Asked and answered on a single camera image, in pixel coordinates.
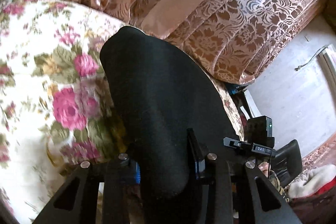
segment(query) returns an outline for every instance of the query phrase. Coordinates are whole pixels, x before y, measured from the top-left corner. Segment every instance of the white fluffy fabric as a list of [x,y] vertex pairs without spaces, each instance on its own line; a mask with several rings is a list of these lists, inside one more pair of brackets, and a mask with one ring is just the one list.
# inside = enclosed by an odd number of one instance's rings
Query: white fluffy fabric
[[301,174],[288,189],[290,198],[304,198],[315,194],[336,177],[336,166],[325,165]]

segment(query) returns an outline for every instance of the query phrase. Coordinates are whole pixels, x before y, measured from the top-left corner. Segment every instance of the black chair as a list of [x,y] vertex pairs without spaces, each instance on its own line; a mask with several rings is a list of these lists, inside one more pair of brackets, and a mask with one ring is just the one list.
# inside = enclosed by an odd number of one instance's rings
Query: black chair
[[283,188],[302,172],[302,158],[297,140],[277,150],[275,158],[271,161],[271,169],[276,173]]

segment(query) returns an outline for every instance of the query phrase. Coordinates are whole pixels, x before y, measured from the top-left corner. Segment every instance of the wire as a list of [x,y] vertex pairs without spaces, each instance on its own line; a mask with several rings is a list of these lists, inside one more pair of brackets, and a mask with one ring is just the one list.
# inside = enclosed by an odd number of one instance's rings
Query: wire
[[329,47],[329,45],[324,45],[322,48],[318,49],[317,52],[314,54],[314,56],[307,63],[304,63],[303,65],[298,66],[297,68],[295,68],[295,70],[298,71],[302,67],[304,67],[305,65],[308,65],[321,51],[323,51],[324,49],[326,49],[328,47]]
[[268,172],[267,172],[267,178],[269,179],[269,172],[271,171],[271,159],[272,159],[272,152],[271,155],[269,156],[269,161],[268,161]]

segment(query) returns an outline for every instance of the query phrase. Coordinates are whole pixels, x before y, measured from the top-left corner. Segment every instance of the bolt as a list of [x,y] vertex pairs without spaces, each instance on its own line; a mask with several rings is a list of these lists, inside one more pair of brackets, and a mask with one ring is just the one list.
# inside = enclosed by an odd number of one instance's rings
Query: bolt
[[207,158],[208,158],[209,160],[215,160],[215,159],[217,159],[217,155],[216,155],[215,153],[209,153],[209,154],[207,155]]
[[81,168],[88,168],[90,166],[90,162],[89,161],[83,161],[81,163]]
[[247,161],[245,163],[247,168],[253,169],[255,167],[255,163],[253,161]]
[[118,155],[118,158],[119,158],[120,160],[127,160],[127,159],[128,159],[128,155],[127,155],[126,153],[120,153],[120,154]]

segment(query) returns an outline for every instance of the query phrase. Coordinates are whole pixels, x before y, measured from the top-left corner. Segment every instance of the black electronic device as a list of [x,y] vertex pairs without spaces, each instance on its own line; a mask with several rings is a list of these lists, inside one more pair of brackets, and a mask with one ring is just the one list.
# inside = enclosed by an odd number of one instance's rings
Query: black electronic device
[[245,137],[249,143],[258,143],[273,148],[272,126],[272,119],[267,116],[248,119]]

